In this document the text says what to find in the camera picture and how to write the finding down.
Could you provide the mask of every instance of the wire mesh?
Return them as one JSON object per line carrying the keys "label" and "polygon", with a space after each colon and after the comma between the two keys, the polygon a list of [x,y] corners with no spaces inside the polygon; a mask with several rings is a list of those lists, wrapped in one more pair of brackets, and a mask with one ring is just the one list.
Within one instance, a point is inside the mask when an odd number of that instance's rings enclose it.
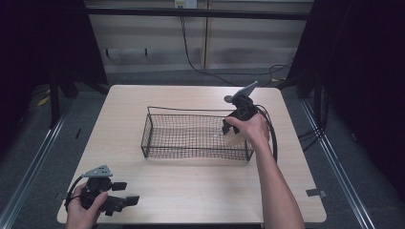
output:
{"label": "wire mesh", "polygon": [[176,109],[179,114],[147,114],[141,143],[145,157],[250,160],[253,149],[247,141],[235,146],[224,144],[223,116],[183,112],[187,110]]}

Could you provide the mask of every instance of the table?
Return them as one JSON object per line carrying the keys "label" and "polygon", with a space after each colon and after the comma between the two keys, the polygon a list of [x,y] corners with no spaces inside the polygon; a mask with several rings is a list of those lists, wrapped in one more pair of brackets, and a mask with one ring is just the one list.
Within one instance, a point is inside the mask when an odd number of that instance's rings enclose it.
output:
{"label": "table", "polygon": [[[99,223],[263,223],[260,183],[253,155],[250,161],[199,158],[144,158],[140,143],[147,106],[199,110],[233,110],[224,102],[236,87],[113,86],[105,100],[72,183],[82,173],[107,164],[113,182],[128,182],[116,197],[140,195],[137,206],[124,208]],[[268,110],[278,141],[278,164],[297,199],[305,223],[326,219],[314,189],[309,166],[277,89],[257,88],[250,96]],[[62,204],[57,219],[66,222]]]}

